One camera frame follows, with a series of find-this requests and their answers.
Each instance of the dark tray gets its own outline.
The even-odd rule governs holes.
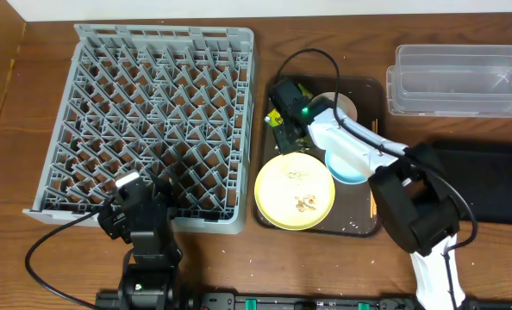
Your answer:
[[[317,75],[287,74],[295,82],[304,85],[315,96],[329,91],[334,91],[335,78]],[[378,134],[384,131],[384,90],[383,85],[372,78],[367,77],[341,77],[340,93],[348,96],[358,110],[358,123],[371,129],[372,122],[378,122]],[[265,97],[264,115],[273,110],[267,96]],[[263,155],[260,157],[258,171],[270,159],[278,155],[275,150],[275,139],[271,128],[265,124],[263,139],[260,149]],[[325,152],[311,150],[308,152],[324,162]],[[306,233],[326,233],[352,237],[370,237],[380,229],[377,216],[371,217],[371,188],[367,182],[358,185],[345,185],[334,180],[336,194],[333,208],[328,216],[316,226],[303,230]],[[254,202],[253,216],[256,221],[265,228],[280,229],[269,222],[259,211]]]
[[[442,140],[432,146],[478,221],[512,224],[512,145]]]

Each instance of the gray dish rack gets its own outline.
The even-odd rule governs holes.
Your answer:
[[[31,209],[75,220],[120,175],[172,182],[178,231],[239,233],[246,222],[256,51],[247,28],[75,25],[57,121]],[[79,225],[98,226],[97,217]]]

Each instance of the yellow plate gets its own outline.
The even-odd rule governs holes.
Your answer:
[[[295,152],[264,165],[254,196],[259,211],[273,225],[302,230],[317,225],[331,210],[334,181],[321,161]]]

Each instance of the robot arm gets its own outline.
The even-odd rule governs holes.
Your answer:
[[[117,293],[97,294],[101,309],[198,310],[200,298],[180,285],[179,262],[183,257],[173,236],[177,202],[172,186],[151,174],[147,186],[136,170],[116,180],[114,197],[120,206],[108,205],[98,215],[101,228],[112,239],[132,244],[135,263],[124,261]]]
[[[459,220],[465,212],[451,199],[449,189],[426,172],[382,153],[340,127],[328,99],[311,102],[290,80],[275,85],[270,99],[283,118],[280,126],[273,128],[279,151],[287,153],[298,151],[301,146],[308,147],[309,137],[313,146],[333,153],[367,177],[385,230],[411,255],[418,301],[427,310],[453,308],[448,280],[451,278],[455,304],[459,307],[465,293],[459,286],[453,254],[448,275],[444,253],[456,243]],[[408,148],[373,133],[340,110],[337,113],[359,135],[441,171],[429,146]],[[421,190],[413,194],[407,191],[410,184],[421,182],[424,185]]]
[[[338,110],[340,118],[353,130],[364,135],[367,139],[384,145],[394,152],[404,154],[404,149],[408,147],[404,144],[387,140],[357,122],[347,117],[344,112]],[[381,153],[376,148],[367,145],[363,141],[355,138],[343,128],[339,127],[333,115],[331,108],[326,109],[315,117],[314,121],[308,125],[309,135],[315,146],[322,150],[332,152],[337,157],[349,163],[359,173],[369,178],[375,174],[380,167],[388,167],[397,161],[397,158]],[[411,180],[403,180],[403,184],[408,186]],[[379,213],[381,208],[388,208],[388,205],[378,205]],[[445,310],[452,308],[451,295],[449,294],[449,282],[444,251],[448,246],[454,245],[457,235],[443,238],[437,245],[434,245],[430,254],[423,256],[417,251],[411,253],[411,263],[415,271],[417,280],[417,300],[427,310]],[[465,293],[459,286],[455,260],[450,260],[451,278],[453,281],[453,291],[457,306],[460,306],[465,299]]]

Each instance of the cable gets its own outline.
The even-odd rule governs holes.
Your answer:
[[[105,208],[105,207],[109,206],[114,200],[115,200],[115,197],[110,198],[105,203],[105,206],[103,206],[103,207]],[[73,220],[72,222],[66,223],[66,224],[64,224],[62,226],[59,226],[59,227],[55,228],[54,230],[52,230],[51,232],[49,232],[48,234],[46,234],[45,236],[41,237],[41,239],[36,241],[36,243],[34,243],[34,245],[32,245],[32,247],[30,248],[30,250],[28,250],[28,253],[26,254],[26,257],[24,258],[24,265],[26,266],[26,271],[30,274],[30,276],[32,276],[32,278],[34,278],[34,280],[36,282],[38,282],[38,284],[40,284],[43,288],[47,289],[51,293],[57,295],[58,297],[66,299],[67,301],[71,301],[71,302],[74,302],[76,304],[79,304],[80,306],[88,307],[89,309],[105,310],[102,307],[97,307],[97,306],[95,306],[95,305],[93,305],[93,304],[91,304],[91,303],[89,303],[87,301],[82,301],[82,300],[80,300],[80,299],[78,299],[78,298],[76,298],[74,296],[70,296],[70,295],[68,295],[68,294],[66,294],[64,292],[61,292],[58,289],[52,287],[51,285],[49,285],[49,283],[43,281],[43,279],[41,279],[40,276],[38,276],[35,273],[35,271],[32,269],[32,266],[30,265],[30,259],[32,258],[32,254],[34,254],[34,251],[43,242],[45,242],[47,239],[51,238],[55,234],[57,234],[57,233],[59,233],[61,231],[64,231],[66,228],[68,228],[70,226],[74,226],[74,225],[78,224],[79,222],[81,222],[83,220],[87,220],[91,216],[93,216],[95,214],[98,214],[99,212],[100,212],[100,209],[93,209],[90,213],[82,216],[81,218],[79,218],[77,220]]]
[[[289,63],[289,61],[291,59],[295,58],[297,55],[299,55],[301,53],[310,53],[310,52],[320,53],[321,55],[327,57],[331,61],[331,63],[333,64],[334,69],[336,71],[336,85],[334,87],[333,114],[334,114],[334,119],[339,124],[339,126],[341,126],[344,130],[349,132],[351,135],[353,135],[357,139],[365,142],[367,145],[372,146],[372,147],[378,149],[379,151],[381,151],[383,153],[386,153],[386,154],[391,155],[391,156],[393,156],[395,158],[398,158],[398,159],[406,162],[407,164],[411,164],[415,168],[418,168],[418,169],[421,169],[422,171],[427,172],[429,175],[431,175],[432,177],[434,177],[435,179],[437,179],[438,181],[440,181],[441,183],[446,185],[446,187],[448,187],[450,189],[450,191],[453,193],[455,198],[457,198],[459,203],[465,208],[465,210],[466,210],[466,212],[467,212],[467,214],[469,216],[469,219],[470,219],[470,221],[472,223],[471,236],[469,236],[468,239],[466,239],[466,240],[464,240],[462,242],[457,243],[456,245],[452,245],[452,246],[447,247],[445,249],[445,251],[444,251],[444,258],[446,259],[447,277],[448,277],[449,288],[450,288],[449,294],[451,295],[451,298],[452,298],[453,309],[457,309],[457,305],[456,305],[456,302],[455,302],[455,295],[453,293],[453,279],[452,279],[452,274],[451,274],[451,270],[450,270],[450,267],[449,267],[449,253],[448,252],[451,251],[451,250],[455,250],[455,249],[461,248],[463,246],[469,245],[477,237],[477,234],[478,234],[478,222],[477,222],[474,214],[472,213],[471,208],[466,203],[465,199],[461,196],[461,194],[448,181],[446,181],[446,179],[444,179],[444,177],[441,175],[441,172],[439,172],[434,167],[431,167],[428,164],[424,164],[424,163],[422,163],[422,162],[420,162],[418,160],[410,158],[407,155],[400,155],[400,154],[398,154],[396,152],[393,152],[392,150],[389,150],[385,146],[377,144],[374,141],[371,141],[371,140],[367,139],[366,137],[362,136],[361,134],[357,133],[356,131],[352,130],[349,126],[346,125],[346,123],[339,117],[338,112],[337,112],[339,89],[340,89],[340,70],[339,70],[339,66],[336,64],[336,61],[334,61],[333,57],[331,55],[329,55],[328,53],[326,53],[326,52],[324,52],[324,51],[322,51],[320,49],[317,49],[317,48],[304,48],[304,49],[302,49],[302,50],[300,50],[300,51],[298,51],[296,53],[293,53],[279,67],[279,70],[277,71],[277,75],[275,77],[275,81],[278,82],[279,77],[281,76],[281,71],[284,69],[284,67]]]
[[[126,252],[126,255],[124,255],[124,260],[122,261],[122,274],[126,273],[126,269],[129,265],[129,260],[132,257],[132,254],[134,253],[134,248],[129,249],[129,251]]]

